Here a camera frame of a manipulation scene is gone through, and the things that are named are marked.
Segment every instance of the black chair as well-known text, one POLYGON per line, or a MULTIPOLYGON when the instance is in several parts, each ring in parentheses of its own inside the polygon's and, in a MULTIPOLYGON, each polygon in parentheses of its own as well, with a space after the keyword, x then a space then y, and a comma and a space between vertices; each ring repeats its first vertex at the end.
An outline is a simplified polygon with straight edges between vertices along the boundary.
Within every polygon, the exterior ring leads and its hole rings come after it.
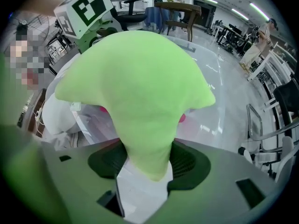
POLYGON ((111 15, 121 24, 121 28, 124 31, 128 31, 128 23, 139 23, 144 21, 147 18, 146 14, 134 14, 133 15, 133 7, 134 2, 141 0, 128 0, 124 3, 129 4, 129 14, 127 15, 118 15, 116 9, 113 7, 110 12, 111 15))
MULTIPOLYGON (((291 81, 277 87, 273 95, 279 103, 285 126, 291 124, 288 112, 297 113, 299 110, 299 69, 291 74, 291 81)), ((292 137, 292 130, 286 130, 285 135, 292 137)))
POLYGON ((263 135, 263 125, 262 119, 258 112, 252 107, 252 105, 247 105, 247 116, 248 116, 248 132, 249 136, 254 141, 261 141, 261 150, 264 153, 273 153, 281 152, 282 148, 274 148, 267 150, 263 148, 263 140, 277 136, 281 133, 285 133, 285 136, 292 138, 292 129, 296 126, 299 126, 299 119, 294 122, 291 122, 289 112, 295 112, 298 114, 299 111, 299 69, 296 68, 295 73, 291 74, 291 81, 287 84, 277 87, 273 92, 276 102, 279 103, 281 114, 284 120, 284 127, 279 130, 276 130, 272 133, 263 135), (253 133, 251 127, 251 115, 250 110, 258 117, 260 121, 260 136, 253 133))

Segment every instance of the office chair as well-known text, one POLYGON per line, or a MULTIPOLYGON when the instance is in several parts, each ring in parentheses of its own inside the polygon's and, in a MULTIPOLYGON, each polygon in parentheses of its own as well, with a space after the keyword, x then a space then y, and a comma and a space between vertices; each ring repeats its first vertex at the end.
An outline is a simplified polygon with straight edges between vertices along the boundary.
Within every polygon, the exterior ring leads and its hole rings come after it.
MULTIPOLYGON (((269 177, 274 179, 275 182, 278 185, 284 186, 290 179, 292 166, 293 166, 293 157, 296 156, 297 152, 299 150, 299 145, 297 144, 294 146, 294 143, 291 139, 291 137, 285 136, 282 139, 282 153, 275 161, 270 161, 263 163, 262 165, 270 166, 268 170, 269 177), (278 163, 277 172, 273 172, 272 170, 272 164, 278 163)), ((253 161, 255 160, 255 155, 251 154, 246 150, 244 147, 240 147, 238 150, 238 153, 244 158, 253 164, 253 161)))
POLYGON ((121 24, 121 28, 124 31, 128 31, 128 25, 127 23, 139 23, 144 21, 147 18, 146 14, 134 14, 133 15, 133 8, 134 8, 134 2, 140 1, 140 0, 128 0, 124 3, 129 4, 129 14, 125 15, 118 15, 116 9, 113 7, 110 12, 111 15, 121 24))
POLYGON ((273 153, 273 152, 281 152, 282 147, 277 147, 274 149, 265 149, 263 147, 263 140, 268 139, 270 137, 277 136, 281 133, 285 133, 285 136, 292 138, 292 129, 299 125, 299 119, 291 122, 289 112, 298 112, 299 110, 299 69, 295 70, 295 74, 291 74, 291 81, 287 84, 281 85, 277 87, 274 92, 274 98, 279 103, 281 108, 281 114, 284 121, 284 127, 276 130, 272 133, 263 135, 263 123, 258 112, 253 108, 251 104, 247 105, 247 116, 248 116, 248 132, 249 136, 253 141, 261 141, 260 149, 264 153, 273 153), (250 110, 257 116, 260 122, 260 136, 253 133, 253 129, 251 126, 251 114, 250 110))

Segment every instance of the gray panel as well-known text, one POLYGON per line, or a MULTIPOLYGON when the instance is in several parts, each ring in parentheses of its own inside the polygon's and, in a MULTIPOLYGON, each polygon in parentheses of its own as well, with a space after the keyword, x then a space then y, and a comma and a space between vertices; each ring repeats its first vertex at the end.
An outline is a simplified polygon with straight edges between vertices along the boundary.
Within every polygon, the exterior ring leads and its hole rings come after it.
MULTIPOLYGON (((210 174, 193 190, 172 191, 165 204, 146 223, 186 224, 197 223, 198 220, 203 223, 223 223, 245 214, 250 208, 235 183, 237 180, 249 178, 265 196, 275 190, 275 182, 243 156, 191 141, 179 141, 209 158, 210 174)), ((99 178, 88 167, 87 159, 91 153, 111 142, 57 152, 59 156, 71 157, 61 162, 59 169, 66 172, 73 185, 80 187, 92 201, 112 188, 110 185, 113 182, 99 178)))

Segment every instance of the white floor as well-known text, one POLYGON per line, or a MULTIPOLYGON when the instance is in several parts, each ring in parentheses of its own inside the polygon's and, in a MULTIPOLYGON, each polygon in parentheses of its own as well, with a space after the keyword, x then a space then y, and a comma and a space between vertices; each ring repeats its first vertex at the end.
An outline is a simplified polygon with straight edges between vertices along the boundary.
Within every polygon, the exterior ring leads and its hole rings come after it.
MULTIPOLYGON (((169 35, 187 40, 187 33, 181 29, 177 29, 174 32, 171 31, 169 35)), ((225 90, 225 118, 220 147, 234 153, 237 153, 241 145, 249 151, 257 149, 257 142, 248 142, 247 140, 246 105, 252 104, 258 109, 268 100, 262 84, 258 80, 248 82, 245 72, 239 65, 241 58, 221 48, 215 37, 208 35, 203 30, 194 28, 192 42, 216 53, 221 66, 225 90)), ((271 111, 260 113, 260 115, 263 120, 264 134, 274 131, 271 111)), ((275 138, 268 139, 264 143, 266 148, 276 147, 277 144, 275 138)))

